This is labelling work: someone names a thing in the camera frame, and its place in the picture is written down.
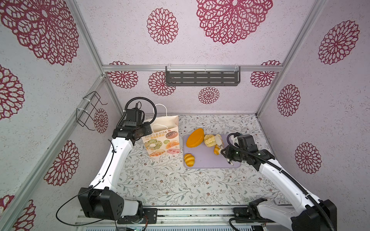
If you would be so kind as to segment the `striped yellow bread stick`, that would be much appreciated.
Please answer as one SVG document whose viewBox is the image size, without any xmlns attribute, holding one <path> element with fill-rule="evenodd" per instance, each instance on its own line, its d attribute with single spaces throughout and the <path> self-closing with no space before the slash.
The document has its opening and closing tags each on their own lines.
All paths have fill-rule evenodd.
<svg viewBox="0 0 370 231">
<path fill-rule="evenodd" d="M 214 154 L 220 155 L 222 148 L 219 145 L 214 146 Z"/>
</svg>

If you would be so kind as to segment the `printed paper bread bag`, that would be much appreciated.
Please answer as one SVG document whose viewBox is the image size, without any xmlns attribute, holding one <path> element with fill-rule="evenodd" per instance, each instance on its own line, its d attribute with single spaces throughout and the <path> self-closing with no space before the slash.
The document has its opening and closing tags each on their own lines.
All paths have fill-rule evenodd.
<svg viewBox="0 0 370 231">
<path fill-rule="evenodd" d="M 169 116 L 163 104 L 155 106 L 165 108 L 166 115 L 156 117 L 150 124 L 152 134 L 141 138 L 149 157 L 180 154 L 179 116 Z"/>
</svg>

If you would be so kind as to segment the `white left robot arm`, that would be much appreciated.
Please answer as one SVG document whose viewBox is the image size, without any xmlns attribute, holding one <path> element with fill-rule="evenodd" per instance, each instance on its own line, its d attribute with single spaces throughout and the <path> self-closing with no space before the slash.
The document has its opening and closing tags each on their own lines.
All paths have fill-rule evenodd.
<svg viewBox="0 0 370 231">
<path fill-rule="evenodd" d="M 137 107 L 125 110 L 126 117 L 115 128 L 109 152 L 88 188 L 81 188 L 78 200 L 86 217 L 118 221 L 126 217 L 133 223 L 144 217 L 140 201 L 123 199 L 117 193 L 119 173 L 135 142 L 151 134 L 144 125 L 144 112 Z"/>
</svg>

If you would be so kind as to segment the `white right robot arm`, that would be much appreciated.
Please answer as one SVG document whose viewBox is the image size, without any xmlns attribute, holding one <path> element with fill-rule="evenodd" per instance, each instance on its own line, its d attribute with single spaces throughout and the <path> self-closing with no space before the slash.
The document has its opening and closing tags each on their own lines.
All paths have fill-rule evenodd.
<svg viewBox="0 0 370 231">
<path fill-rule="evenodd" d="M 229 220 L 239 223 L 277 223 L 291 231 L 336 231 L 337 207 L 330 200 L 321 200 L 292 177 L 266 149 L 259 150 L 251 135 L 230 133 L 227 146 L 216 137 L 216 144 L 229 164 L 246 162 L 268 178 L 284 194 L 289 205 L 275 205 L 258 198 L 247 207 L 234 209 Z"/>
</svg>

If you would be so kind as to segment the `pale crusty bread roll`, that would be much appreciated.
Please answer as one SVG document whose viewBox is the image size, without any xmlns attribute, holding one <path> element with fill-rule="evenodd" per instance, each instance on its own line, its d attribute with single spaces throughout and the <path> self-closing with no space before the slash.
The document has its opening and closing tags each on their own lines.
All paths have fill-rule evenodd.
<svg viewBox="0 0 370 231">
<path fill-rule="evenodd" d="M 217 145 L 217 142 L 215 141 L 215 136 L 212 134 L 207 134 L 204 136 L 204 143 L 207 147 L 214 147 Z"/>
</svg>

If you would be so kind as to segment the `lavender plastic tray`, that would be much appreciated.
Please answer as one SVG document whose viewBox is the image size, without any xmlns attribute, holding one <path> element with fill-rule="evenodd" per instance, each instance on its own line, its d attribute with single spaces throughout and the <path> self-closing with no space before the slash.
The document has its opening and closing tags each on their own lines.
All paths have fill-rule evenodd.
<svg viewBox="0 0 370 231">
<path fill-rule="evenodd" d="M 192 167 L 189 167 L 184 163 L 185 168 L 194 168 L 194 169 L 206 169 L 206 168 L 238 168 L 241 166 L 240 162 L 233 162 L 229 164 L 226 159 L 221 155 L 214 154 L 213 147 L 207 147 L 204 143 L 200 144 L 195 148 L 188 148 L 186 142 L 189 138 L 189 135 L 183 137 L 184 142 L 184 151 L 185 154 L 192 154 L 195 158 L 195 163 Z"/>
</svg>

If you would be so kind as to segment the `small striped croissant bun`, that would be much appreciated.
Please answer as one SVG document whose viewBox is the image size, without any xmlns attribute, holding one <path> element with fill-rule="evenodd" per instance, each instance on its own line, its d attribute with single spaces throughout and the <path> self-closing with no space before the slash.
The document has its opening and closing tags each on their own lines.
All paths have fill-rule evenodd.
<svg viewBox="0 0 370 231">
<path fill-rule="evenodd" d="M 184 162 L 188 167 L 193 167 L 195 164 L 195 157 L 192 154 L 185 154 Z"/>
</svg>

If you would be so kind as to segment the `dark grey wall shelf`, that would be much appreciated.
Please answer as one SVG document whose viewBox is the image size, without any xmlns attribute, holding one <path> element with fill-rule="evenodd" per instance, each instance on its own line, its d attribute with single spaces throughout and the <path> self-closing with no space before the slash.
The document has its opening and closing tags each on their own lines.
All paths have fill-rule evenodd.
<svg viewBox="0 0 370 231">
<path fill-rule="evenodd" d="M 171 68 L 166 66 L 165 82 L 172 87 L 236 87 L 241 82 L 240 68 Z"/>
</svg>

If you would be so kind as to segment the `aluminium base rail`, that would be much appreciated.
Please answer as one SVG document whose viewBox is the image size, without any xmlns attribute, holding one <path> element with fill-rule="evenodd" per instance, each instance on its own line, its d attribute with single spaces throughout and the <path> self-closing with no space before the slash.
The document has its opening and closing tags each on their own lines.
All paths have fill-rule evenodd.
<svg viewBox="0 0 370 231">
<path fill-rule="evenodd" d="M 124 230 L 146 228 L 147 231 L 232 231 L 231 218 L 247 216 L 247 206 L 158 206 L 144 207 L 142 219 L 128 217 L 117 221 L 87 218 L 81 211 L 75 224 L 82 224 L 85 230 L 108 230 L 118 227 Z"/>
</svg>

